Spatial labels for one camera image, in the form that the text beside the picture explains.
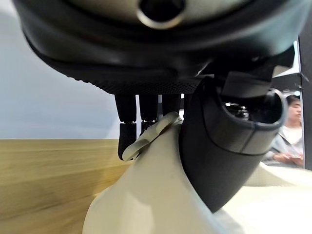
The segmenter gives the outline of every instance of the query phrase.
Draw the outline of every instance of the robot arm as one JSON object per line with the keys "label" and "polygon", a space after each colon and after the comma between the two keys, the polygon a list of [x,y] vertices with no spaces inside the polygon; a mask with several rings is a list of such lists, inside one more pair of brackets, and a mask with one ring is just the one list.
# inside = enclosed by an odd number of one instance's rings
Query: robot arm
{"label": "robot arm", "polygon": [[[270,81],[276,65],[293,61],[292,44],[311,5],[310,0],[13,2],[29,45],[44,62],[116,96],[125,124],[120,142],[127,139],[119,156],[136,139],[134,95],[146,101],[142,126],[156,120],[157,95],[193,95],[179,136],[181,161],[212,211],[248,179],[284,121],[285,102],[269,90]],[[125,97],[131,97],[127,105]]]}

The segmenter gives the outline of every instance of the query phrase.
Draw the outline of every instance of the wooden surface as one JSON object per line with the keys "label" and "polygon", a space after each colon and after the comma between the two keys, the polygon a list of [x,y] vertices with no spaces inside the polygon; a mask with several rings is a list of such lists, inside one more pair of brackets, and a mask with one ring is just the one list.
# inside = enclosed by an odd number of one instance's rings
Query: wooden surface
{"label": "wooden surface", "polygon": [[117,140],[0,140],[0,234],[80,234],[128,168]]}

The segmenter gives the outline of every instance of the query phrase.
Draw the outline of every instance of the man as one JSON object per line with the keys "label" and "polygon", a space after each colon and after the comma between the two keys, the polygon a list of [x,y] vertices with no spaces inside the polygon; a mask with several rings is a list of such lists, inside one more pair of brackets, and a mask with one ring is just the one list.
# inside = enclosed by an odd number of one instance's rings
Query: man
{"label": "man", "polygon": [[301,102],[296,95],[286,98],[288,119],[275,137],[263,162],[269,166],[303,167]]}

